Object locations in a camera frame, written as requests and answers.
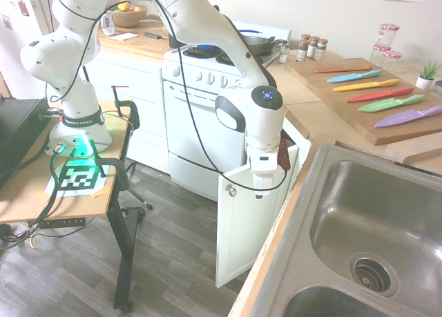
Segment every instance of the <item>red knife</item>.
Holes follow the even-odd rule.
[[[378,98],[384,98],[384,97],[390,97],[390,96],[403,96],[406,94],[410,94],[413,90],[414,90],[413,87],[409,87],[409,88],[401,88],[401,89],[392,90],[392,91],[380,91],[378,93],[365,94],[365,95],[361,95],[358,97],[350,98],[347,101],[347,103],[371,101],[372,99],[378,99]]]

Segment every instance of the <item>small succulent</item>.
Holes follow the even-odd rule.
[[[424,65],[423,70],[419,71],[419,75],[422,79],[433,80],[438,75],[441,67],[442,65],[438,65],[437,60],[435,60],[433,63],[429,61],[428,65]]]

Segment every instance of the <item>stove knob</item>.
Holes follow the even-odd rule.
[[[195,78],[195,81],[200,81],[202,79],[202,73],[199,70],[196,70],[193,73],[193,77]]]
[[[215,81],[215,77],[213,76],[212,73],[209,73],[207,75],[207,84],[212,84]]]
[[[221,78],[220,78],[220,87],[221,87],[221,88],[226,88],[227,83],[228,83],[227,78],[226,78],[224,75],[221,75]]]
[[[181,73],[181,69],[178,65],[175,66],[166,66],[166,72],[173,77],[177,77]]]

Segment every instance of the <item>oven door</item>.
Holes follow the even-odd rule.
[[[215,165],[223,172],[244,165],[244,133],[232,131],[218,121],[217,95],[192,88],[187,91],[202,143]],[[198,141],[183,86],[164,81],[164,110],[169,152],[212,169]]]

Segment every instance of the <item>knife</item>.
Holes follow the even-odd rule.
[[[361,96],[350,98],[347,101],[347,103],[371,101],[373,99],[385,98],[389,96],[404,96],[406,94],[410,94],[413,90],[414,90],[413,87],[409,87],[409,88],[401,88],[392,91],[379,91],[377,93],[364,94]]]
[[[442,113],[442,105],[433,106],[430,110],[426,111],[409,110],[402,113],[397,113],[395,115],[390,115],[389,117],[377,122],[374,127],[381,128],[396,126],[424,117],[431,117],[432,115],[437,115],[439,113]]]
[[[338,77],[332,77],[331,79],[328,79],[327,82],[345,82],[345,81],[353,81],[353,80],[359,80],[359,79],[367,79],[368,77],[377,77],[382,73],[382,70],[371,70],[367,73],[352,73],[352,74],[346,74],[346,75],[340,75]]]
[[[378,112],[382,110],[387,110],[388,108],[396,108],[397,106],[401,105],[408,105],[408,104],[414,104],[417,102],[420,102],[422,99],[424,99],[424,95],[413,95],[405,99],[394,99],[389,98],[385,99],[383,101],[374,102],[371,104],[367,104],[364,106],[361,106],[358,111],[361,112]]]
[[[333,90],[348,91],[348,90],[359,90],[359,89],[376,88],[376,87],[390,87],[397,85],[399,82],[401,82],[401,79],[391,79],[382,82],[365,82],[364,84],[349,84],[348,86],[333,88]]]
[[[332,66],[332,67],[315,67],[313,69],[316,73],[334,73],[334,72],[349,72],[353,70],[371,70],[371,66],[358,66],[358,67],[345,67],[345,66]]]

